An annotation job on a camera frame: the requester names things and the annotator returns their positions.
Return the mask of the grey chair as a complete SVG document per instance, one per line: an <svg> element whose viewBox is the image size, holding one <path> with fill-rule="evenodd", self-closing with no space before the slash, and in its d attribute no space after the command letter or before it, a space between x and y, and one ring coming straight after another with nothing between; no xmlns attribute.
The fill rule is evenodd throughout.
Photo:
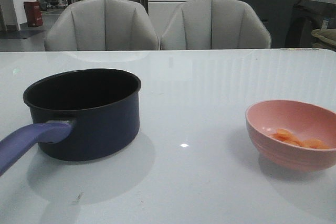
<svg viewBox="0 0 336 224"><path fill-rule="evenodd" d="M84 0L62 12L44 46L46 51L158 50L159 39L140 3Z"/></svg>
<svg viewBox="0 0 336 224"><path fill-rule="evenodd" d="M238 0L192 0L172 13L161 50L268 49L271 35L254 9Z"/></svg>

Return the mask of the dark blue pot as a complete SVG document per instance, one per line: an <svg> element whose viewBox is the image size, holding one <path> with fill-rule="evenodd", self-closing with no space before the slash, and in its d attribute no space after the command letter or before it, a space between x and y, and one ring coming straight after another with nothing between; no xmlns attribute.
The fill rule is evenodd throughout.
<svg viewBox="0 0 336 224"><path fill-rule="evenodd" d="M1 141L1 172L34 145L63 161L90 161L114 154L140 128L140 79L118 69L68 71L43 78L23 93L32 124Z"/></svg>

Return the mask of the beige cushion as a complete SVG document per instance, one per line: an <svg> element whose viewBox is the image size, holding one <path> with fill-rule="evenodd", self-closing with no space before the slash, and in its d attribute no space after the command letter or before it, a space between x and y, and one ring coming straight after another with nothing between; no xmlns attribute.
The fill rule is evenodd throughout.
<svg viewBox="0 0 336 224"><path fill-rule="evenodd" d="M336 31L334 29L315 29L311 32L313 48L335 51Z"/></svg>

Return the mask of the orange ham slices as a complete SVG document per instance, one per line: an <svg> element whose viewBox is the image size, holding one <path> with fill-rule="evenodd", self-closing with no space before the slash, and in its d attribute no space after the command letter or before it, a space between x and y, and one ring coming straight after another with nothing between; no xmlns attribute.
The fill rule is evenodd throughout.
<svg viewBox="0 0 336 224"><path fill-rule="evenodd" d="M276 131L269 135L271 138L279 140L283 143L287 143L293 146L303 147L303 148L310 148L310 149L317 149L317 150L327 150L330 149L330 146L327 145L325 142L318 138L308 138L308 139L300 139L292 132L286 129L276 129Z"/></svg>

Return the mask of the grey chair left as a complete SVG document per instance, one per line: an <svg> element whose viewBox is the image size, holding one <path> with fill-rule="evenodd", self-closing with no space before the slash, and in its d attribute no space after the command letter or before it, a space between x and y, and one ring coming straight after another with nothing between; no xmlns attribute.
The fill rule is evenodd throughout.
<svg viewBox="0 0 336 224"><path fill-rule="evenodd" d="M84 0L62 12L44 46L46 51L158 50L159 39L140 3Z"/></svg>

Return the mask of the black appliance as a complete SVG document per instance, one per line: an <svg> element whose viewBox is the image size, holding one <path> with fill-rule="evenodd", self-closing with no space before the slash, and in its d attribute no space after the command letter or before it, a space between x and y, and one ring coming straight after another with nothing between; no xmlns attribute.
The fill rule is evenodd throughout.
<svg viewBox="0 0 336 224"><path fill-rule="evenodd" d="M335 0L298 0L293 8L286 35L286 48L309 48L315 29L335 28Z"/></svg>

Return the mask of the grey chair right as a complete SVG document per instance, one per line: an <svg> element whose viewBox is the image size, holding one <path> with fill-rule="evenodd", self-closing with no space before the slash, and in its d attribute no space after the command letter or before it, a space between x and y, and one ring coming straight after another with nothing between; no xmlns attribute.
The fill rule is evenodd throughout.
<svg viewBox="0 0 336 224"><path fill-rule="evenodd" d="M192 0L172 13L161 50L268 49L271 35L254 9L238 0Z"/></svg>

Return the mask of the red bin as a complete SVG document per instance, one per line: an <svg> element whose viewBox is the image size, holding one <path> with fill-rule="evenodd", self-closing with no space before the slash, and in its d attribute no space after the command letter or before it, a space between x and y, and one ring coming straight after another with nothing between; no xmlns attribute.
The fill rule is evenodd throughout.
<svg viewBox="0 0 336 224"><path fill-rule="evenodd" d="M25 1L24 10L28 27L39 27L43 25L43 19L38 1Z"/></svg>

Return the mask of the pink bowl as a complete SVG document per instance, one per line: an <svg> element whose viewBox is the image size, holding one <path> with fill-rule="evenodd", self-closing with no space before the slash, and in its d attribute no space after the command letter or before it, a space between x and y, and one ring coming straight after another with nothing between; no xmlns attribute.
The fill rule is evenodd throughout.
<svg viewBox="0 0 336 224"><path fill-rule="evenodd" d="M335 112L290 100L251 105L245 113L248 135L270 161L302 172L335 165Z"/></svg>

